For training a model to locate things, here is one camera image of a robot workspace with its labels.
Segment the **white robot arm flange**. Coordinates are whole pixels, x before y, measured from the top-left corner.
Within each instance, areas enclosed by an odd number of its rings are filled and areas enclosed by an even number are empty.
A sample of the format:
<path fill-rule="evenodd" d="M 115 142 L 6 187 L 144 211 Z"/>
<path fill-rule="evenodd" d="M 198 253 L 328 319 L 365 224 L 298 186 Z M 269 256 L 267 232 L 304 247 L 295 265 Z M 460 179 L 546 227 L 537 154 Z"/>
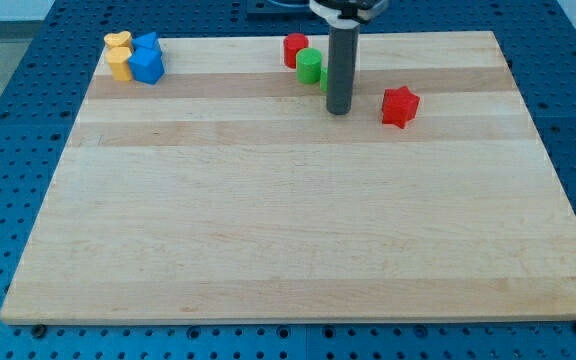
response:
<path fill-rule="evenodd" d="M 381 15 L 389 0 L 310 0 L 310 10 L 338 29 L 353 29 Z"/>

